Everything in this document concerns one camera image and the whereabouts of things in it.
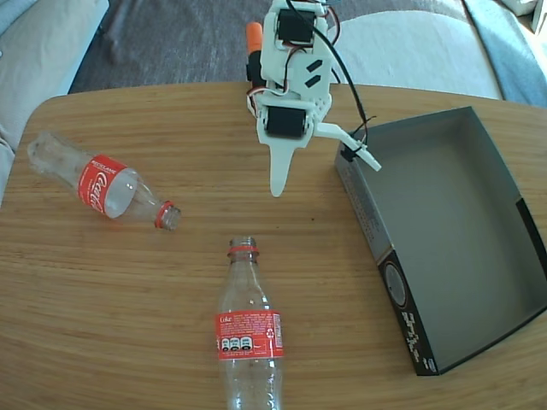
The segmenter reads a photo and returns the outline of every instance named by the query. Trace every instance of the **white robotic arm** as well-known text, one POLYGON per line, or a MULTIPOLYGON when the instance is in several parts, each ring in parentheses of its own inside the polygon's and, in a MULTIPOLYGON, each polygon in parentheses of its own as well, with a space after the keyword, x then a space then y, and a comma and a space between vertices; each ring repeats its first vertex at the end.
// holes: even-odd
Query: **white robotic arm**
POLYGON ((256 117, 261 144, 270 147, 270 190, 280 196, 291 167, 294 151, 305 148, 312 137, 343 142, 374 170, 380 164, 366 145, 334 124, 322 121, 332 105, 330 94, 332 52, 302 18, 327 34, 329 8, 319 1, 294 1, 296 15, 286 0, 273 0, 264 20, 261 77, 252 79, 248 107, 256 117))

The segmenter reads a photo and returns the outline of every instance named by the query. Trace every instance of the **red label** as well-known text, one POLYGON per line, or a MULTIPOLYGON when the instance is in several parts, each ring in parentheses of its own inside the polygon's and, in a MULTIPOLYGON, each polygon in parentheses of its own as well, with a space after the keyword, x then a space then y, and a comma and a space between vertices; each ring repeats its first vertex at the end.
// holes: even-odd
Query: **red label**
POLYGON ((126 169, 126 166, 108 158, 97 155, 85 166, 79 177, 78 196, 86 205, 104 214, 104 199, 115 176, 126 169))
POLYGON ((220 360, 283 357, 281 316, 275 310, 242 310, 216 315, 220 360))

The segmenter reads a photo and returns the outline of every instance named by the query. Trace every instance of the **clear plastic bottle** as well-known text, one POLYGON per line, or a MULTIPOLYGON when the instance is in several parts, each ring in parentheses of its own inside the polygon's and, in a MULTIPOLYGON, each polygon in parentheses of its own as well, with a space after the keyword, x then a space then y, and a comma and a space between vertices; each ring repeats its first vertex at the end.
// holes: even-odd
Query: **clear plastic bottle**
POLYGON ((216 320, 228 410, 281 410, 283 341, 279 312, 259 283, 252 237, 230 242, 232 260, 216 320))
POLYGON ((134 169, 106 155, 84 151, 54 132, 40 132, 27 153, 34 171, 113 220, 149 221, 168 231, 177 227, 180 210, 160 201, 134 169))

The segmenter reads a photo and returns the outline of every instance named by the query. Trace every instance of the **wooden table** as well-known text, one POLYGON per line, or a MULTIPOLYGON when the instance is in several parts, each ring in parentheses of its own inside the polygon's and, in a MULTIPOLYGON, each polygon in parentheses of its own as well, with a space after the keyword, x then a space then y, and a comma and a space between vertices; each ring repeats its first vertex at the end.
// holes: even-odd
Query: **wooden table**
MULTIPOLYGON (((438 378, 418 378, 348 197, 336 143, 294 158, 269 193, 246 84, 154 86, 48 101, 31 118, 0 212, 0 408, 222 409, 213 317, 226 248, 255 236, 284 316, 285 408, 547 408, 547 317, 438 378), (27 167, 55 129, 137 168, 183 209, 179 229, 118 225, 27 167)), ((345 86, 329 120, 358 124, 345 86)), ((473 104, 544 237, 547 112, 363 87, 376 123, 473 104)))

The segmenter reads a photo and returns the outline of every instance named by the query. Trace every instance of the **open box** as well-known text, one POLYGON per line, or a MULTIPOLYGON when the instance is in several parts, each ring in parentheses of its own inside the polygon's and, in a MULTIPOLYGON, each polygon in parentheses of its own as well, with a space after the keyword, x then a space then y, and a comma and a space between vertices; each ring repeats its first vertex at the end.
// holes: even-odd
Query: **open box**
POLYGON ((544 244, 472 108, 373 127, 368 149, 379 172, 339 153, 336 166, 418 375, 449 371, 547 308, 544 244))

